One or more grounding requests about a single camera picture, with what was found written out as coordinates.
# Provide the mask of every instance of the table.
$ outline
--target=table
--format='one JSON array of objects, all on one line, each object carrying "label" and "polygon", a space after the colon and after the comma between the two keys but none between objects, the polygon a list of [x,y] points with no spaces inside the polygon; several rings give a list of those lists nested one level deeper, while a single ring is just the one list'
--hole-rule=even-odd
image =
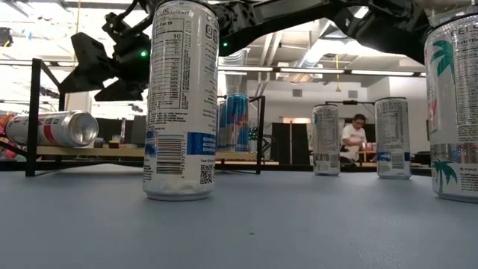
[{"label": "table", "polygon": [[478,205],[431,178],[218,173],[207,200],[158,202],[141,169],[0,173],[0,268],[478,268]]}]

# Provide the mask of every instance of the energy drink can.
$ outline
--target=energy drink can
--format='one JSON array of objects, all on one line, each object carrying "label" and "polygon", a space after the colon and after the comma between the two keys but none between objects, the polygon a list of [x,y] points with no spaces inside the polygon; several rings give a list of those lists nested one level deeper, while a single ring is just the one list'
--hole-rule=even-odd
[{"label": "energy drink can", "polygon": [[337,176],[341,172],[337,105],[314,106],[312,124],[314,174]]},{"label": "energy drink can", "polygon": [[438,26],[425,55],[433,190],[478,202],[478,16]]},{"label": "energy drink can", "polygon": [[403,97],[375,102],[377,173],[381,179],[410,179],[409,107]]},{"label": "energy drink can", "polygon": [[[96,119],[88,112],[61,111],[38,115],[38,146],[80,147],[91,144],[98,135]],[[8,139],[26,146],[28,115],[13,117],[5,128]]]},{"label": "energy drink can", "polygon": [[224,134],[226,133],[226,118],[227,118],[227,110],[226,110],[226,101],[222,100],[219,101],[218,105],[218,128],[217,128],[217,150],[223,151],[226,145],[226,138]]},{"label": "energy drink can", "polygon": [[246,94],[231,94],[226,100],[226,147],[229,152],[248,152],[249,97]]},{"label": "energy drink can", "polygon": [[200,200],[214,188],[216,15],[201,1],[166,1],[152,24],[143,190],[150,199]]}]

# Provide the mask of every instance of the person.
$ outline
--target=person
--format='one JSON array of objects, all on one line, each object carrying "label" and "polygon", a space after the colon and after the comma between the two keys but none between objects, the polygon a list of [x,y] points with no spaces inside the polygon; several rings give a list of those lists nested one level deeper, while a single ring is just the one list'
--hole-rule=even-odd
[{"label": "person", "polygon": [[367,143],[365,130],[362,128],[365,124],[365,116],[357,114],[353,117],[352,124],[345,126],[342,131],[342,144],[345,152],[341,152],[341,156],[357,161],[359,155],[357,152]]}]

